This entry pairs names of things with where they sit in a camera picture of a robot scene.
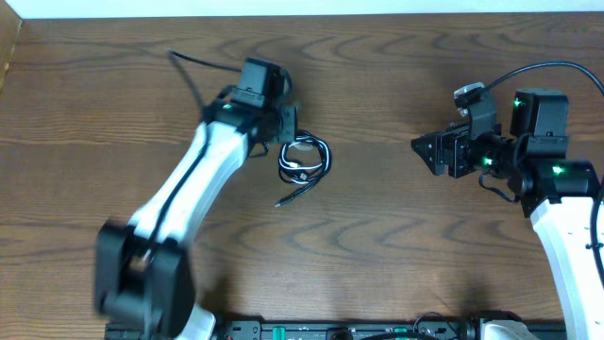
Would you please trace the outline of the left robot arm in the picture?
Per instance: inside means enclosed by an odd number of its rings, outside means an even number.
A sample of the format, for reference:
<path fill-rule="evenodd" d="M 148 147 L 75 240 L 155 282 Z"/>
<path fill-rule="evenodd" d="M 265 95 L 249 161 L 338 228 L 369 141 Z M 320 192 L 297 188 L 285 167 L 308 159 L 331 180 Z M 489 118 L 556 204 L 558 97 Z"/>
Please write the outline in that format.
<path fill-rule="evenodd" d="M 248 58 L 240 80 L 200 106 L 193 141 L 155 195 L 95 243 L 93 304 L 141 339 L 208 339 L 215 316 L 196 302 L 189 248 L 228 179 L 255 145 L 293 140 L 293 82 L 282 66 Z"/>

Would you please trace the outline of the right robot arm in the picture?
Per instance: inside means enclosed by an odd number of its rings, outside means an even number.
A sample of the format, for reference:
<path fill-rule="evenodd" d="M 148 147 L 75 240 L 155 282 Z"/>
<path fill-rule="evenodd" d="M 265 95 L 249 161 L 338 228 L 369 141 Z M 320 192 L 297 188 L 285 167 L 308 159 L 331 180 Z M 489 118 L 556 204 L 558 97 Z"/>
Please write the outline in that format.
<path fill-rule="evenodd" d="M 496 121 L 495 102 L 481 83 L 454 98 L 467 121 L 411 141 L 435 175 L 458 179 L 479 171 L 507 181 L 545 250 L 569 339 L 603 336 L 602 184 L 589 161 L 566 157 L 569 101 L 556 90 L 525 88 L 513 100 L 509 136 Z"/>

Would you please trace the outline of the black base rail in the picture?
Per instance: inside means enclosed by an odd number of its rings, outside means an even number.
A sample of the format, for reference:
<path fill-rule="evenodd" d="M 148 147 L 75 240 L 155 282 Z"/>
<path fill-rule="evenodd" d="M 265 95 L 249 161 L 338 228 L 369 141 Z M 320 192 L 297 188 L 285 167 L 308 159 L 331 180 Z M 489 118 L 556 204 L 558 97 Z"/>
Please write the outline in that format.
<path fill-rule="evenodd" d="M 421 321 L 418 330 L 422 334 L 437 339 L 459 339 L 444 322 Z M 566 331 L 561 324 L 529 324 L 528 330 L 538 339 L 566 339 Z M 412 323 L 360 323 L 360 324 L 329 324 L 329 323 L 269 323 L 254 320 L 228 321 L 218 325 L 210 339 L 212 340 L 327 340 L 334 332 L 348 331 L 352 339 L 362 339 L 368 336 L 387 332 L 411 332 Z M 108 323 L 105 327 L 104 339 L 130 340 L 143 339 L 141 331 L 119 323 Z"/>

